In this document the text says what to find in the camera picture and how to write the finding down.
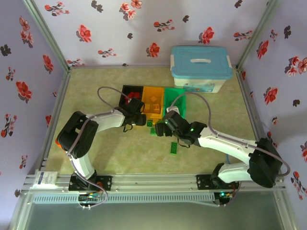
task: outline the small block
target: small block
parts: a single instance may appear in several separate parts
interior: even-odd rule
[[[172,142],[171,144],[171,154],[176,155],[177,154],[177,142]]]
[[[154,109],[160,109],[159,104],[153,104],[153,106],[154,106],[154,107],[153,107]]]
[[[149,111],[150,111],[150,104],[145,104],[144,113],[149,113]]]
[[[127,96],[128,96],[129,98],[133,98],[133,97],[134,97],[134,92],[130,92]]]
[[[150,98],[150,100],[151,100],[152,102],[155,102],[155,101],[157,100],[157,98],[156,98],[155,96],[152,96],[152,97]]]
[[[157,134],[155,133],[155,128],[151,128],[151,129],[150,129],[150,134],[151,134],[151,135],[155,135],[155,136],[157,135]]]
[[[147,121],[147,127],[152,127],[153,126],[153,121]]]
[[[141,97],[141,94],[140,94],[139,92],[135,92],[135,93],[134,93],[134,97],[137,98],[137,99],[139,99],[139,98]]]

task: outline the blue storage box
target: blue storage box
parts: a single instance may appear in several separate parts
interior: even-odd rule
[[[229,55],[218,46],[175,46],[171,71],[176,88],[188,92],[218,92],[232,77]]]

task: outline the wire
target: wire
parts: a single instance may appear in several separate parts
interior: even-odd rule
[[[230,163],[230,160],[229,160],[228,154],[226,154],[226,161],[227,161],[227,164],[231,164],[231,163]]]
[[[230,205],[230,204],[234,201],[234,199],[238,196],[237,193],[239,192],[239,190],[240,190],[240,188],[241,188],[241,185],[242,185],[242,182],[240,182],[239,187],[238,187],[238,189],[236,190],[236,193],[233,195],[232,199],[231,199],[225,206]]]
[[[130,128],[130,129],[126,129],[126,126],[127,126],[127,125],[125,125],[124,130],[123,130],[123,132],[124,132],[124,133],[126,133],[127,131],[130,131],[130,130],[132,130],[132,129],[133,129],[133,125],[130,125],[130,126],[131,126],[131,128]]]
[[[234,193],[234,192],[236,191],[236,187],[235,187],[235,185],[234,185],[233,183],[231,183],[231,186],[232,186],[232,188],[234,189],[234,190],[232,191],[232,193]]]
[[[175,104],[175,102],[176,102],[180,97],[182,97],[183,95],[186,95],[186,94],[194,94],[194,95],[196,95],[196,96],[199,96],[199,97],[202,98],[202,100],[206,103],[206,105],[207,105],[207,107],[208,107],[208,112],[209,112],[208,127],[209,127],[209,129],[210,129],[210,131],[211,131],[212,133],[214,133],[214,134],[215,134],[216,136],[218,136],[219,138],[223,138],[223,139],[225,139],[225,140],[235,142],[235,143],[237,143],[237,144],[239,144],[239,145],[246,145],[245,142],[242,142],[242,141],[239,141],[239,140],[235,140],[235,139],[232,139],[232,138],[229,138],[229,137],[225,137],[225,136],[223,136],[223,135],[220,135],[218,132],[216,132],[216,131],[211,127],[211,107],[210,107],[209,103],[207,102],[207,100],[206,100],[203,96],[201,96],[200,94],[195,93],[195,92],[184,92],[184,93],[182,93],[181,95],[179,95],[179,96],[173,101],[173,103],[171,104],[170,107],[173,107],[174,104]],[[286,161],[284,161],[282,158],[280,158],[280,157],[274,155],[273,153],[270,153],[270,152],[267,151],[267,150],[261,149],[261,148],[259,148],[259,147],[252,146],[252,145],[250,145],[250,147],[253,148],[253,149],[255,149],[255,150],[261,151],[261,152],[263,152],[263,153],[265,153],[265,154],[267,154],[267,155],[269,155],[269,156],[271,156],[271,157],[273,157],[273,158],[279,160],[282,164],[284,164],[284,165],[287,167],[287,172],[282,173],[282,174],[279,174],[279,175],[277,175],[277,176],[280,176],[280,177],[281,177],[281,176],[287,176],[287,175],[290,173],[290,171],[291,171],[290,166],[289,166],[288,163],[287,163]]]
[[[114,89],[114,88],[108,87],[108,86],[99,87],[98,90],[97,90],[97,95],[98,95],[99,99],[100,99],[102,102],[104,102],[105,104],[109,105],[109,106],[112,108],[112,111],[104,112],[104,113],[100,113],[100,114],[96,114],[96,115],[93,115],[93,116],[90,116],[89,118],[87,118],[86,121],[83,123],[83,125],[82,125],[82,127],[81,127],[81,129],[80,129],[80,131],[79,131],[79,134],[78,134],[77,138],[75,139],[75,141],[74,141],[73,144],[71,145],[70,149],[69,149],[69,150],[67,151],[67,153],[66,153],[66,156],[68,156],[68,157],[69,157],[69,160],[71,161],[71,165],[72,165],[72,167],[73,167],[75,173],[76,173],[82,180],[84,180],[85,182],[87,182],[87,183],[89,183],[89,184],[91,184],[91,185],[93,185],[93,186],[99,188],[100,190],[102,190],[102,193],[105,193],[105,194],[106,194],[105,199],[103,199],[102,201],[100,201],[100,202],[98,202],[98,203],[96,203],[96,204],[94,204],[94,205],[90,205],[90,206],[87,206],[87,207],[86,207],[86,206],[82,206],[82,205],[79,203],[79,205],[80,205],[82,208],[85,208],[85,209],[90,209],[90,208],[92,208],[92,207],[95,207],[95,206],[98,206],[98,205],[100,205],[100,204],[105,203],[105,202],[108,200],[108,193],[107,193],[106,190],[103,188],[103,186],[100,186],[100,185],[98,185],[98,184],[95,184],[94,182],[91,182],[91,181],[87,180],[83,175],[81,175],[81,174],[78,172],[76,166],[75,166],[74,163],[73,163],[71,152],[72,152],[72,150],[76,147],[76,145],[77,145],[77,143],[78,143],[78,141],[79,141],[79,139],[80,139],[80,136],[81,136],[82,132],[84,131],[84,128],[85,128],[86,124],[87,124],[90,120],[92,120],[93,118],[98,118],[98,117],[101,117],[101,116],[104,116],[104,115],[112,114],[112,113],[115,111],[115,108],[114,108],[111,104],[109,104],[108,102],[106,102],[104,99],[101,98],[101,96],[100,96],[100,94],[99,94],[99,91],[100,91],[101,89],[103,89],[103,88],[115,90],[115,91],[119,92],[120,94],[122,94],[123,96],[125,96],[126,98],[129,99],[129,97],[128,97],[127,95],[125,95],[124,93],[122,93],[121,91],[119,91],[119,90],[117,90],[117,89]]]
[[[189,149],[190,148],[190,145],[181,145],[180,143],[179,143],[179,138],[177,138],[177,143],[178,143],[178,145],[180,145],[181,147],[185,147],[185,148],[187,148],[187,149]]]
[[[123,95],[124,97],[126,97],[128,100],[130,99],[126,94],[124,94],[123,92],[121,92],[121,91],[119,91],[119,90],[117,90],[117,89],[114,89],[114,88],[112,88],[112,87],[108,87],[108,86],[101,86],[101,87],[99,87],[99,88],[97,89],[97,95],[98,95],[99,99],[100,99],[102,102],[104,102],[105,104],[107,104],[108,106],[110,106],[110,107],[112,108],[112,112],[114,112],[115,108],[114,108],[113,105],[109,104],[109,103],[106,102],[104,99],[102,99],[102,97],[101,97],[100,94],[99,94],[99,91],[100,91],[101,89],[112,89],[112,90],[114,90],[114,91],[116,91],[116,92],[119,92],[121,95]]]

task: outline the green lego brick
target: green lego brick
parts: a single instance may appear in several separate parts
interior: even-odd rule
[[[170,153],[173,154],[173,155],[177,155],[177,142],[172,142]]]
[[[155,133],[155,128],[151,128],[151,129],[150,129],[150,134],[151,134],[151,135],[155,135],[155,136],[157,135],[157,134]]]
[[[147,127],[152,127],[153,126],[153,121],[147,121]]]

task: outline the glass panel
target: glass panel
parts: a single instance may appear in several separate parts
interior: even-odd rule
[[[242,192],[228,207],[193,203],[33,204],[26,230],[282,230],[273,193]]]

